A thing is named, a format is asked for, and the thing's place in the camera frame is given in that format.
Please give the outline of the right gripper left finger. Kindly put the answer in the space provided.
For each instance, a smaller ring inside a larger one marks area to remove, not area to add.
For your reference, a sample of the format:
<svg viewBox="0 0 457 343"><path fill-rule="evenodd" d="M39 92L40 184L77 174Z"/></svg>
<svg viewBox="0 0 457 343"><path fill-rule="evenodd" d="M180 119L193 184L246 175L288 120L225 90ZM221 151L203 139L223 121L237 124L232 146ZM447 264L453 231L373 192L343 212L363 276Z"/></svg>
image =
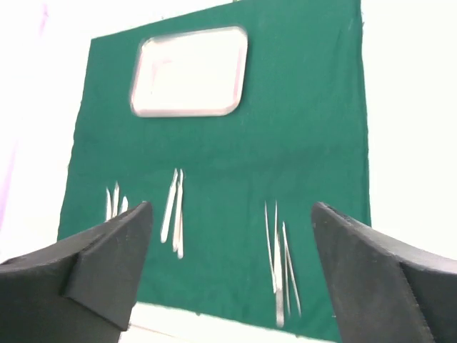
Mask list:
<svg viewBox="0 0 457 343"><path fill-rule="evenodd" d="M142 202L1 263L2 342L117 342L129 328L153 223Z"/></svg>

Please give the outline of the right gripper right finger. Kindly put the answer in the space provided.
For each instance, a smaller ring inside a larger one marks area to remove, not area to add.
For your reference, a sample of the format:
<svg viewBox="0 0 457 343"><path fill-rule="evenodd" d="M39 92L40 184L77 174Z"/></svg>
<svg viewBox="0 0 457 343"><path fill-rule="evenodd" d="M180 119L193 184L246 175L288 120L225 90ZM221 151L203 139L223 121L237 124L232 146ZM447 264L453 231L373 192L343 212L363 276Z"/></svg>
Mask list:
<svg viewBox="0 0 457 343"><path fill-rule="evenodd" d="M456 260L323 202L311 221L342 342L456 342Z"/></svg>

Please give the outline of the steel surgical scissors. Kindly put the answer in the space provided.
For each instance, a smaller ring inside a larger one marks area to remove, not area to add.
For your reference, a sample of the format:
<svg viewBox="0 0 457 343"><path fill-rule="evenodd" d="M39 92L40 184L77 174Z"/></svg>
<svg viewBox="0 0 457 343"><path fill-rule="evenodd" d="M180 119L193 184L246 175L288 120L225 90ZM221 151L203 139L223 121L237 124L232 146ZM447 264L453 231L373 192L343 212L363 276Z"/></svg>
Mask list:
<svg viewBox="0 0 457 343"><path fill-rule="evenodd" d="M106 188L106 218L105 221L107 222L112 218L112 204L111 204L111 192L109 188Z"/></svg>

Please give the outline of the steel hemostat clamp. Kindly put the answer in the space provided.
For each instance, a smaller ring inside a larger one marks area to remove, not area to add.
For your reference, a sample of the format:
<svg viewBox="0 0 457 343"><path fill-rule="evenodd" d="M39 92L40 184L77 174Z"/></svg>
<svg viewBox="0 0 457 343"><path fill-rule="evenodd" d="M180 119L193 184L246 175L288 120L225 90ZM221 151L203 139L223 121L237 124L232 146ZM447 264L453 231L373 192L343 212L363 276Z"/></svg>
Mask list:
<svg viewBox="0 0 457 343"><path fill-rule="evenodd" d="M120 186L119 183L116 182L114 185L114 191L112 195L112 218L116 217L118 215L118 210L119 210L119 193L120 193Z"/></svg>

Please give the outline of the steel tweezers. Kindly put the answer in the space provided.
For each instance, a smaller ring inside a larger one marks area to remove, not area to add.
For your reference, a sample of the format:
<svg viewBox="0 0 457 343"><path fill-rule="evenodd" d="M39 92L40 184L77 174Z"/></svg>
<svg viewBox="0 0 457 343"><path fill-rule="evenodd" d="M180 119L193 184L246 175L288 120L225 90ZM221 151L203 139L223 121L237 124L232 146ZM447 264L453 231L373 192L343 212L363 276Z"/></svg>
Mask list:
<svg viewBox="0 0 457 343"><path fill-rule="evenodd" d="M284 305L283 305L283 272L281 264L281 245L278 231L278 203L275 202L274 214L274 257L273 270L275 277L275 297L276 297L276 326L284 326Z"/></svg>
<svg viewBox="0 0 457 343"><path fill-rule="evenodd" d="M293 263L291 258L290 249L288 246L288 237L286 231L286 223L282 222L282 233L283 233L283 250L284 250L284 268L285 268L285 288L286 288L286 308L288 315L291 316L291 300L290 300L290 287L293 289L293 294L296 300L296 306L298 315L301 316L301 300L298 293L298 287L296 283L295 273L293 270Z"/></svg>

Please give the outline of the steel forceps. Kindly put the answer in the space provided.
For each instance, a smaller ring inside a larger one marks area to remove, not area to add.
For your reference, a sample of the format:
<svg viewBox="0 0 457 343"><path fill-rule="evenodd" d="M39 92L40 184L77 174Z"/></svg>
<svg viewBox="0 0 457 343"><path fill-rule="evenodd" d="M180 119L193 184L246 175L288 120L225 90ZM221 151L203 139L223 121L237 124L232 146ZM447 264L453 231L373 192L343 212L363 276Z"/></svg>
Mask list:
<svg viewBox="0 0 457 343"><path fill-rule="evenodd" d="M267 203L264 202L264 219L265 219L265 229L266 229L266 242L267 242L267 250L268 250L268 260L269 260L269 267L271 272L271 282L272 282L272 289L273 293L276 293L276 278L274 274L274 267L273 267L273 256L271 251L271 241L270 241L270 234L269 234L269 225L268 225L268 208Z"/></svg>

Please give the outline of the dark green surgical cloth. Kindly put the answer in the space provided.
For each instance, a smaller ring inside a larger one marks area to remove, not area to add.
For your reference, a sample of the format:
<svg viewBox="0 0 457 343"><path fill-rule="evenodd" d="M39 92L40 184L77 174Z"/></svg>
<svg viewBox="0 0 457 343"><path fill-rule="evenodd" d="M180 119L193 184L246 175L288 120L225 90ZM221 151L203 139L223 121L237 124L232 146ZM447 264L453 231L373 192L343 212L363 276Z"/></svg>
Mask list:
<svg viewBox="0 0 457 343"><path fill-rule="evenodd" d="M162 34L239 25L249 47L243 95L223 117L140 119L129 105L137 51ZM359 1L238 1L91 42L58 237L101 223L105 189L149 201L151 245L140 302L276 326L264 202L273 250L286 223L301 316L284 330L340 341L311 224L316 202L370 220L368 129ZM184 172L184 257L161 225Z"/></svg>

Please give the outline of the stainless steel tray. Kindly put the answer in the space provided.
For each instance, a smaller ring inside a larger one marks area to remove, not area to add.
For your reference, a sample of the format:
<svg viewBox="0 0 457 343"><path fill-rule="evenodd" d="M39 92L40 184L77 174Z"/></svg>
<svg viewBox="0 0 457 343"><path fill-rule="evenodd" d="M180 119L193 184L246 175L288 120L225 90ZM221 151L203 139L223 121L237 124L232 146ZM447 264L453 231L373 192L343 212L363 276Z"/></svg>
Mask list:
<svg viewBox="0 0 457 343"><path fill-rule="evenodd" d="M132 80L132 112L143 118L230 114L241 102L247 52L240 26L146 40Z"/></svg>

